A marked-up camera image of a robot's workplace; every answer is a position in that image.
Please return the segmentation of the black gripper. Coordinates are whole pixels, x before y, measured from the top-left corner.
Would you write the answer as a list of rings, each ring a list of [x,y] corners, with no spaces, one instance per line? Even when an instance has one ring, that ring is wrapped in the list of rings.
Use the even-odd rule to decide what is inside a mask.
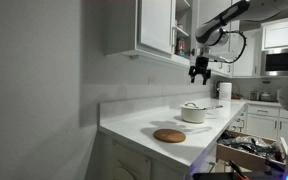
[[[206,57],[198,56],[196,58],[195,66],[190,66],[188,75],[190,76],[190,82],[195,82],[196,74],[202,74],[203,84],[207,83],[207,80],[211,78],[211,71],[208,69],[209,59]]]

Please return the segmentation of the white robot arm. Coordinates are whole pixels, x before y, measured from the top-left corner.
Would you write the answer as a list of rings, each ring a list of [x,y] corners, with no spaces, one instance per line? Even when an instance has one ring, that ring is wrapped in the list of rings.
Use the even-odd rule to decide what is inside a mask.
[[[195,31],[195,39],[200,45],[199,53],[188,72],[191,82],[194,82],[195,76],[200,74],[203,78],[203,85],[205,85],[207,80],[211,78],[211,70],[208,69],[209,62],[233,64],[244,53],[247,44],[246,36],[239,30],[224,30],[224,26],[239,20],[264,21],[286,9],[288,9],[288,0],[239,0],[211,20],[200,25]],[[210,54],[211,47],[222,46],[227,43],[230,33],[239,34],[243,38],[243,46],[238,56],[229,60]]]

